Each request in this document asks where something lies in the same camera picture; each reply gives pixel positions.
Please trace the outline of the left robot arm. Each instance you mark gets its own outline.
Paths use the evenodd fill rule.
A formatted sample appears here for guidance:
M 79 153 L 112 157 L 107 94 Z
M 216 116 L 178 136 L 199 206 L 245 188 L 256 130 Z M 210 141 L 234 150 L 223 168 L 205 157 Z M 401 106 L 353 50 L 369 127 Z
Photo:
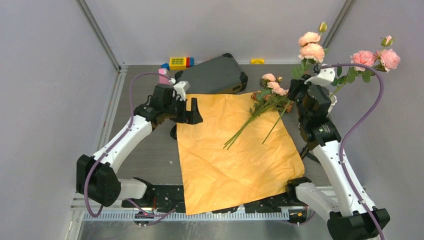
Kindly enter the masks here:
M 148 101 L 137 106 L 126 125 L 102 149 L 91 156 L 83 154 L 76 163 L 76 191 L 104 207 L 117 200 L 132 199 L 141 207 L 153 202 L 151 187 L 139 178 L 119 179 L 120 166 L 134 148 L 166 119 L 195 125 L 203 122 L 197 99 L 187 110 L 186 91 L 190 85 L 159 83 Z

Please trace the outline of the orange flower bouquet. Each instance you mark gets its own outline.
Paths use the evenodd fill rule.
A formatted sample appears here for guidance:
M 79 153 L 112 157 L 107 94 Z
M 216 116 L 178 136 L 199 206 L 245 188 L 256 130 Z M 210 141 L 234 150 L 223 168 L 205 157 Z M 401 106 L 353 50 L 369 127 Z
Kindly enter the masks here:
M 246 124 L 249 93 L 196 94 L 203 122 L 176 127 L 185 211 L 212 212 L 285 192 L 305 167 L 277 111 Z

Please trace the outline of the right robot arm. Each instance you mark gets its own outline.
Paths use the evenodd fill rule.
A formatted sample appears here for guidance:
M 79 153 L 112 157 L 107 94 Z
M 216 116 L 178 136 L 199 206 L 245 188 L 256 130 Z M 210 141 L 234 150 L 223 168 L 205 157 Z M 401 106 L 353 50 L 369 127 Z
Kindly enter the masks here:
M 322 165 L 336 200 L 319 190 L 310 179 L 289 180 L 285 198 L 291 205 L 301 202 L 324 221 L 334 240 L 384 239 L 383 229 L 390 221 L 385 208 L 377 208 L 353 171 L 342 138 L 331 119 L 329 91 L 306 80 L 292 79 L 288 98 L 297 108 L 300 135 L 306 148 Z

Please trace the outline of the peach rose stem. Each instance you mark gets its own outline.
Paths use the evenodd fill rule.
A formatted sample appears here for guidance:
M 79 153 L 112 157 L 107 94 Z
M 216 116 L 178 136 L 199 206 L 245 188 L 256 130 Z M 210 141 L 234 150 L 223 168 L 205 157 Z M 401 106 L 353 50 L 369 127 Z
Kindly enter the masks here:
M 317 32 L 308 31 L 298 40 L 300 64 L 292 68 L 292 78 L 305 79 L 308 68 L 321 64 L 326 56 L 327 49 L 320 41 L 322 34 L 328 29 L 326 22 L 319 24 Z

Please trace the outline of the remaining flower bunch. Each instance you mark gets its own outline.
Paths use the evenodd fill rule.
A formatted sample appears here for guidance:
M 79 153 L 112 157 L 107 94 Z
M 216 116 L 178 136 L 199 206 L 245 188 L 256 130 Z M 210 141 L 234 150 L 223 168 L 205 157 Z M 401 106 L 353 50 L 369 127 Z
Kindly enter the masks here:
M 249 109 L 249 118 L 224 144 L 224 149 L 230 149 L 245 128 L 262 114 L 269 111 L 277 111 L 279 116 L 282 117 L 285 113 L 292 111 L 294 102 L 288 98 L 289 91 L 281 87 L 280 83 L 282 81 L 283 77 L 275 76 L 272 73 L 264 74 L 260 78 L 260 85 L 263 89 L 253 92 L 250 96 L 254 104 Z

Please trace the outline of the pink rose stem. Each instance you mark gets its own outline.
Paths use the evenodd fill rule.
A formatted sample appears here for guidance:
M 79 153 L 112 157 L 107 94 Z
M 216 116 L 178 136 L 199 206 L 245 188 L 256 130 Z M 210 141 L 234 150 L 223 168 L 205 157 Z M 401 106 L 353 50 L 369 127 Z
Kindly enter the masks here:
M 401 62 L 401 57 L 392 49 L 395 39 L 388 35 L 382 38 L 381 49 L 375 52 L 360 50 L 350 56 L 353 66 L 347 66 L 347 72 L 343 74 L 343 66 L 336 68 L 336 77 L 332 83 L 335 90 L 331 93 L 334 96 L 347 84 L 352 84 L 357 77 L 361 77 L 365 83 L 371 81 L 375 72 L 387 73 L 395 70 Z

